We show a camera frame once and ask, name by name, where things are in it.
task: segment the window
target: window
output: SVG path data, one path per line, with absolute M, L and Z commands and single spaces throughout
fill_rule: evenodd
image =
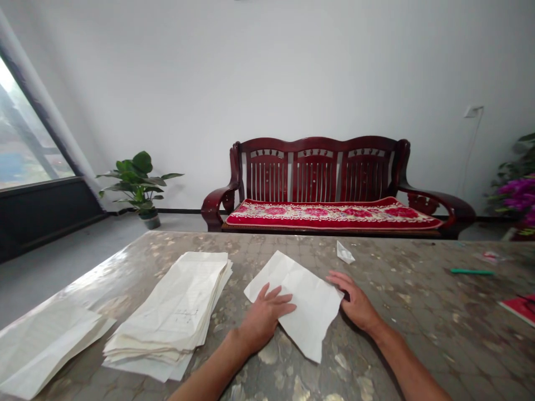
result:
M 0 58 L 0 189 L 74 175 Z

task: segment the white paper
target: white paper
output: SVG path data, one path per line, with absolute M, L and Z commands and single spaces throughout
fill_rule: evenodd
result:
M 227 253 L 185 253 L 115 334 L 183 349 L 202 322 L 227 260 Z
M 32 399 L 65 363 L 115 323 L 66 300 L 0 333 L 0 392 Z
M 297 308 L 282 316 L 279 323 L 307 358 L 320 363 L 322 341 L 338 313 L 343 294 L 279 251 L 245 288 L 249 301 L 256 300 L 266 283 L 270 289 L 282 286 L 281 295 L 293 294 L 291 303 Z
M 187 252 L 104 348 L 103 366 L 181 380 L 232 274 L 226 253 Z
M 355 258 L 349 252 L 341 243 L 340 241 L 336 242 L 336 254 L 340 259 L 342 259 L 345 263 L 350 265 L 352 262 L 355 261 Z

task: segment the potted plant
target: potted plant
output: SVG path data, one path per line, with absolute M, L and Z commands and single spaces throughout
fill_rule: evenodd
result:
M 118 178 L 120 181 L 111 187 L 103 188 L 99 192 L 102 198 L 104 192 L 119 191 L 123 192 L 128 198 L 114 200 L 113 202 L 130 203 L 139 213 L 139 217 L 148 229 L 155 229 L 160 226 L 160 217 L 154 207 L 153 201 L 163 199 L 163 189 L 166 187 L 166 180 L 169 178 L 180 177 L 184 174 L 164 174 L 161 177 L 149 177 L 152 171 L 152 160 L 146 151 L 139 152 L 133 159 L 117 161 L 117 170 L 109 171 L 105 174 L 99 174 L 96 177 Z
M 489 200 L 502 215 L 519 220 L 518 236 L 514 239 L 533 240 L 535 236 L 535 133 L 518 140 L 527 144 L 522 157 L 514 163 L 502 163 L 498 168 L 496 194 Z

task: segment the green pen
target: green pen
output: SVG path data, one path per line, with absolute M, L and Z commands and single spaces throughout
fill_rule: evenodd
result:
M 482 276 L 494 276 L 494 272 L 484 271 L 484 270 L 466 270 L 466 269 L 451 269 L 450 272 L 453 274 L 477 274 Z

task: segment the red cushion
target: red cushion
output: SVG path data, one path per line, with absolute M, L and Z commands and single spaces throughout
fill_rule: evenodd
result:
M 388 197 L 374 202 L 262 202 L 246 199 L 226 220 L 229 226 L 321 230 L 423 230 L 442 221 Z

